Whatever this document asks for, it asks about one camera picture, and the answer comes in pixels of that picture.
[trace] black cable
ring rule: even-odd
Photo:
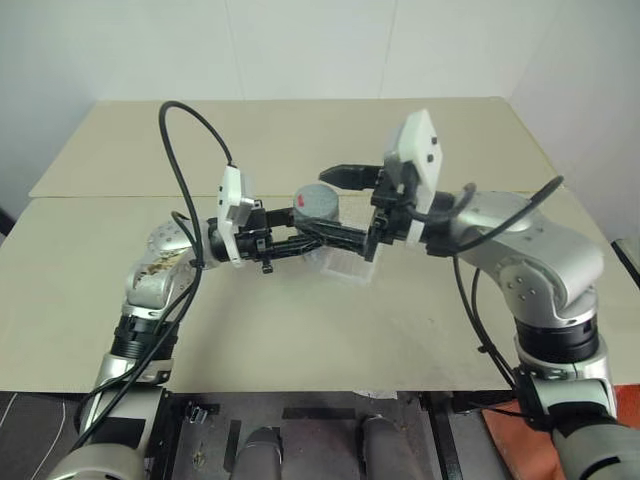
[[[463,196],[458,203],[456,203],[450,210],[442,213],[420,213],[416,210],[414,205],[407,205],[406,209],[411,218],[417,220],[419,222],[423,222],[428,226],[440,223],[446,223],[453,220],[455,217],[460,215],[460,212],[464,210],[471,200],[473,199],[473,195],[476,193],[476,184],[475,183],[467,183],[463,187]]]
[[[487,333],[487,330],[484,328],[484,325],[482,323],[482,319],[480,318],[480,312],[478,312],[478,281],[479,280],[480,280],[480,269],[476,268],[476,271],[473,274],[473,281],[471,282],[471,310],[473,312],[473,316],[475,317],[477,325],[482,331],[483,336],[489,340],[491,345],[493,345],[494,351],[496,353],[496,357],[498,358],[500,363],[504,366],[504,368],[510,373],[511,378],[513,378],[513,374],[511,373],[512,372],[511,366],[491,341],[491,337],[489,337],[489,334]]]
[[[490,412],[499,413],[500,415],[507,415],[508,417],[524,418],[524,419],[527,419],[527,420],[536,420],[535,417],[532,417],[531,415],[527,415],[526,413],[511,412],[509,410],[504,410],[502,408],[490,407],[488,405],[482,405],[481,403],[476,403],[476,402],[468,402],[468,403],[472,407],[482,408],[484,410],[489,410]]]
[[[173,221],[176,222],[176,224],[180,227],[180,230],[182,230],[182,232],[185,234],[185,236],[189,240],[189,243],[191,245],[195,245],[196,239],[193,238],[193,235],[189,231],[189,228],[183,222],[183,220],[189,220],[189,217],[185,217],[180,212],[173,211],[171,212],[171,218],[173,218]]]
[[[167,328],[167,330],[164,332],[162,337],[160,337],[160,340],[158,340],[158,342],[154,345],[154,347],[151,350],[149,350],[149,353],[147,353],[147,355],[142,359],[140,364],[136,364],[136,367],[131,373],[131,376],[129,377],[129,379],[126,381],[124,386],[120,390],[118,390],[118,393],[115,394],[115,396],[111,399],[111,401],[107,404],[107,406],[100,412],[100,415],[98,415],[98,417],[91,423],[91,425],[89,425],[89,427],[78,437],[76,442],[73,444],[73,447],[71,448],[72,451],[84,445],[87,439],[95,433],[95,431],[98,429],[100,425],[102,425],[104,420],[109,416],[109,414],[118,404],[118,402],[122,399],[122,397],[124,397],[127,394],[127,392],[131,389],[131,387],[136,383],[138,378],[140,378],[140,375],[142,375],[142,373],[147,368],[147,366],[149,366],[149,363],[151,363],[151,361],[153,360],[154,355],[163,346],[167,338],[169,338],[173,334],[173,332],[178,328],[178,325],[180,325],[180,322],[182,321],[185,314],[187,313],[187,310],[191,306],[191,302],[195,298],[195,294],[193,292],[196,292],[198,290],[197,287],[200,284],[201,276],[202,276],[202,268],[196,267],[196,276],[193,280],[193,283],[191,284],[193,286],[193,289],[190,292],[191,295],[187,296],[187,299],[185,300],[182,308],[180,309],[180,312],[178,313],[178,316],[176,317],[176,319],[173,322],[171,322],[171,325],[169,326],[169,328]]]
[[[476,336],[480,340],[480,343],[482,344],[484,350],[489,354],[489,357],[495,364],[498,372],[500,372],[500,375],[502,375],[502,378],[504,378],[505,382],[509,384],[509,387],[511,387],[512,389],[515,388],[515,382],[511,376],[511,372],[508,370],[508,368],[505,368],[502,361],[500,360],[502,355],[500,355],[500,352],[498,352],[496,346],[491,342],[491,339],[486,334],[486,331],[484,331],[484,328],[478,324],[478,321],[473,314],[473,310],[469,305],[469,299],[467,298],[467,293],[462,282],[462,275],[460,273],[460,261],[456,256],[453,257],[453,273],[456,278],[456,285],[458,286],[460,299],[462,300],[465,312],[467,313],[467,317],[469,318],[469,322],[471,323]]]
[[[191,232],[188,232],[187,227],[184,225],[184,222],[182,222],[182,219],[186,219],[186,217],[180,214],[173,214],[173,213],[171,216],[174,219],[174,221],[176,221],[178,226],[182,229],[182,231],[185,233],[185,235],[189,239],[189,242],[191,243],[191,246],[193,248],[193,251],[196,257],[196,261],[194,265],[195,275],[189,288],[185,290],[185,292],[183,292],[183,294],[181,294],[178,297],[180,300],[182,300],[181,297],[183,297],[184,295],[183,298],[185,298],[185,300],[182,305],[182,308],[176,315],[176,318],[173,320],[173,322],[171,322],[171,325],[169,326],[169,328],[167,328],[167,330],[162,334],[162,336],[156,342],[156,344],[145,354],[145,356],[142,359],[136,362],[135,366],[131,369],[130,375],[129,375],[129,372],[126,372],[125,374],[122,375],[123,377],[122,379],[124,379],[125,377],[128,377],[128,380],[122,386],[122,388],[115,394],[115,396],[111,399],[111,401],[106,405],[106,407],[100,412],[100,415],[98,415],[98,417],[91,423],[91,425],[89,425],[89,427],[78,437],[78,439],[76,440],[76,442],[74,443],[71,449],[72,451],[84,445],[87,439],[95,433],[95,431],[100,427],[100,425],[104,422],[104,420],[109,416],[109,414],[118,404],[118,402],[127,394],[127,392],[131,389],[131,387],[136,383],[140,375],[142,375],[142,373],[147,368],[149,363],[151,363],[151,361],[153,360],[153,357],[155,356],[155,354],[158,352],[160,348],[162,348],[162,346],[167,341],[167,339],[170,336],[172,336],[173,332],[178,328],[178,326],[184,319],[187,313],[187,310],[191,306],[191,303],[193,302],[193,299],[195,298],[195,295],[198,291],[198,286],[200,285],[202,270],[204,268],[202,232],[200,230],[200,221],[198,219],[198,214],[196,212],[196,208],[193,203],[193,198],[191,197],[191,193],[189,192],[187,183],[184,179],[184,176],[182,175],[182,171],[180,170],[180,166],[178,165],[178,161],[173,152],[173,146],[171,145],[171,140],[169,138],[166,116],[167,116],[167,112],[171,108],[179,108],[181,110],[186,111],[187,113],[195,117],[207,130],[209,130],[209,132],[211,132],[211,134],[216,138],[220,147],[224,151],[224,154],[227,158],[227,165],[233,166],[231,152],[229,152],[229,149],[225,144],[224,140],[218,134],[218,132],[213,128],[213,126],[211,126],[211,124],[204,117],[202,117],[202,115],[200,115],[198,112],[196,112],[194,109],[192,109],[188,105],[185,105],[181,102],[169,101],[162,104],[162,106],[160,107],[160,111],[158,112],[158,124],[160,127],[160,136],[162,137],[162,143],[167,153],[169,164],[171,165],[171,169],[173,170],[173,173],[176,177],[176,181],[178,182],[178,186],[180,187],[180,191],[182,193],[182,197],[184,198],[184,202],[187,206],[187,210],[189,211],[189,216],[191,217],[191,224],[193,226],[193,235],[191,235]],[[175,308],[175,305],[177,305],[178,303],[179,302],[174,301],[170,306],[171,310],[173,310],[173,308]],[[166,315],[168,315],[169,313],[170,312],[166,312],[163,315],[163,317],[166,318]]]
[[[175,308],[180,304],[180,302],[184,300],[184,298],[187,296],[190,290],[191,290],[191,285],[189,285],[185,289],[185,291],[182,292],[178,297],[176,297],[176,299],[171,303],[171,305],[167,307],[167,310],[164,312],[164,314],[162,314],[162,316],[158,320],[158,325],[156,325],[156,328],[154,329],[154,334],[157,335],[157,333],[160,331],[160,327],[162,326],[162,324],[166,321],[169,315],[171,315],[171,312],[175,310]],[[108,390],[112,386],[116,385],[117,383],[127,378],[129,375],[131,375],[131,372],[133,372],[135,368],[136,368],[136,364],[132,365],[132,367],[129,370],[127,370],[125,373],[123,373],[119,377],[109,379],[108,381],[104,382],[102,385],[99,385],[93,390],[91,390],[84,397],[82,397],[82,399],[80,399],[80,401],[78,402],[78,407],[76,408],[76,411],[73,415],[73,425],[76,429],[76,432],[80,433],[80,427],[82,425],[82,410],[84,409],[84,406],[89,402],[89,400],[91,400],[96,395],[104,392],[105,390]]]
[[[160,107],[160,111],[159,111],[160,134],[162,135],[162,142],[164,143],[164,148],[168,156],[173,157],[175,161],[175,155],[173,154],[173,147],[171,146],[171,142],[169,141],[169,134],[167,133],[167,124],[166,124],[167,111],[171,108],[178,108],[180,110],[184,110],[185,112],[190,114],[192,117],[194,117],[196,120],[198,120],[204,128],[209,130],[211,135],[215,137],[215,139],[218,141],[218,144],[222,148],[222,151],[224,152],[224,156],[227,158],[227,165],[229,165],[230,167],[234,166],[233,158],[231,157],[231,152],[229,151],[229,147],[227,147],[227,144],[224,142],[223,138],[220,136],[218,131],[215,128],[213,128],[213,126],[209,123],[209,121],[206,118],[200,115],[197,111],[195,111],[189,105],[186,105],[182,102],[178,102],[176,100],[169,100],[168,102],[164,102]]]
[[[510,216],[496,228],[490,230],[489,232],[481,235],[480,237],[471,240],[463,245],[458,245],[454,249],[454,254],[462,253],[472,248],[477,247],[478,245],[483,244],[487,240],[491,240],[492,238],[500,235],[502,232],[507,230],[512,225],[518,223],[524,217],[526,217],[529,213],[535,210],[542,202],[544,202],[549,196],[555,192],[562,182],[564,181],[564,177],[561,175],[555,177],[550,180],[544,187],[538,190],[533,196],[529,199],[529,203],[523,207],[521,210]]]

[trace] metal frame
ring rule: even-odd
[[[13,218],[9,216],[7,212],[0,208],[0,233],[5,237],[9,236],[9,232],[13,229],[16,222]]]

